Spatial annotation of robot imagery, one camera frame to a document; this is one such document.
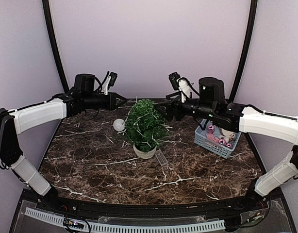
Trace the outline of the clear string light garland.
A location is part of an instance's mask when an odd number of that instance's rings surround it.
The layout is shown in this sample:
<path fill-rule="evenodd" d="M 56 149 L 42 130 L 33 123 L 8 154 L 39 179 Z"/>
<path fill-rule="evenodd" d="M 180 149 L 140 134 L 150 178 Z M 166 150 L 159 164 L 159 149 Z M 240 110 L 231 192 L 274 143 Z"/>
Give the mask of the clear string light garland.
<path fill-rule="evenodd" d="M 155 156 L 171 129 L 149 99 L 137 101 L 125 119 L 113 122 L 113 128 L 132 144 L 136 156 L 144 160 Z"/>

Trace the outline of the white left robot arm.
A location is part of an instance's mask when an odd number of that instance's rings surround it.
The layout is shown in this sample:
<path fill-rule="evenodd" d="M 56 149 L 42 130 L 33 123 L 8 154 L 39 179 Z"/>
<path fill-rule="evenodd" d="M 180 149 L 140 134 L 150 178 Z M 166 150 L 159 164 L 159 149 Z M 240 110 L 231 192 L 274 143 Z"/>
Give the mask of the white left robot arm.
<path fill-rule="evenodd" d="M 20 108 L 0 108 L 0 169 L 11 170 L 26 186 L 44 197 L 43 204 L 52 212 L 62 208 L 62 200 L 56 197 L 56 188 L 25 156 L 21 136 L 87 110 L 111 111 L 122 106 L 127 99 L 110 91 L 117 77 L 117 73 L 109 71 L 103 81 L 94 74 L 78 74 L 74 86 L 66 93 Z"/>

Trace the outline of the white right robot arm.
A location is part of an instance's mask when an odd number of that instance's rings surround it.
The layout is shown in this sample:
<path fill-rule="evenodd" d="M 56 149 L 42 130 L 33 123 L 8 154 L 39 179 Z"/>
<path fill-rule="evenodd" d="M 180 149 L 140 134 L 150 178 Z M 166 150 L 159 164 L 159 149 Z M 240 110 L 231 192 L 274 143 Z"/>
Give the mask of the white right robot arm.
<path fill-rule="evenodd" d="M 298 116 L 286 116 L 261 110 L 252 104 L 234 103 L 225 98 L 224 82 L 214 77 L 199 79 L 197 98 L 195 89 L 185 78 L 175 73 L 169 80 L 175 93 L 155 105 L 163 117 L 171 121 L 185 116 L 206 119 L 229 133 L 249 133 L 290 144 L 287 155 L 267 173 L 252 182 L 241 206 L 251 211 L 265 197 L 282 184 L 298 175 Z"/>

